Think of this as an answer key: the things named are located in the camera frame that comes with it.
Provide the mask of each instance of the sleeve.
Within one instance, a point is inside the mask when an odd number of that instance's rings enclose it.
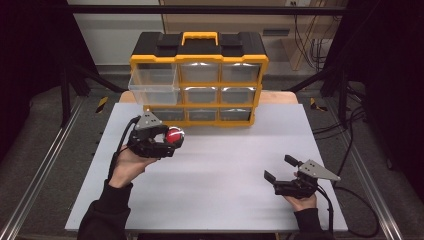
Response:
[[[131,209],[128,201],[133,185],[113,188],[104,182],[103,192],[90,204],[78,231],[78,240],[122,239],[126,240],[125,224]]]
[[[299,234],[295,240],[334,240],[334,237],[322,230],[318,218],[318,208],[308,208],[295,212]]]

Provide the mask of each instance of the wall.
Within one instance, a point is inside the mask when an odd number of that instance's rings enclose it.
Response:
[[[157,0],[68,0],[70,5],[159,5]],[[163,32],[158,14],[74,14],[96,65],[128,65],[142,31]]]

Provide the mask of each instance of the human hand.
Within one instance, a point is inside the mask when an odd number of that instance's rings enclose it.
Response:
[[[126,145],[121,148],[121,153],[116,160],[116,166],[113,170],[109,185],[114,188],[127,186],[138,175],[146,170],[146,167],[156,162],[157,158],[144,158],[136,155]]]
[[[317,207],[317,196],[315,195],[315,193],[308,198],[301,198],[301,199],[297,199],[291,196],[283,196],[283,197],[287,200],[287,202],[289,202],[292,205],[295,212],[302,211],[307,208]]]

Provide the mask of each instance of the white table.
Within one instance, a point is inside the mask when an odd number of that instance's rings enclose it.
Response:
[[[65,229],[77,231],[98,199],[113,152],[128,121],[141,114],[134,103],[117,103]],[[293,210],[264,177],[290,181],[297,169],[286,154],[323,165],[303,106],[260,104],[251,127],[189,127],[172,158],[150,165],[134,181],[126,229],[137,232],[284,232],[298,229]],[[331,183],[319,180],[334,206],[334,230],[346,231]],[[327,201],[319,194],[321,225],[328,228]]]

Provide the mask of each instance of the handle grip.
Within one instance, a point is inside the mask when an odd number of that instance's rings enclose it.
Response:
[[[184,45],[186,39],[215,39],[215,45],[218,46],[217,32],[184,32],[182,45]]]

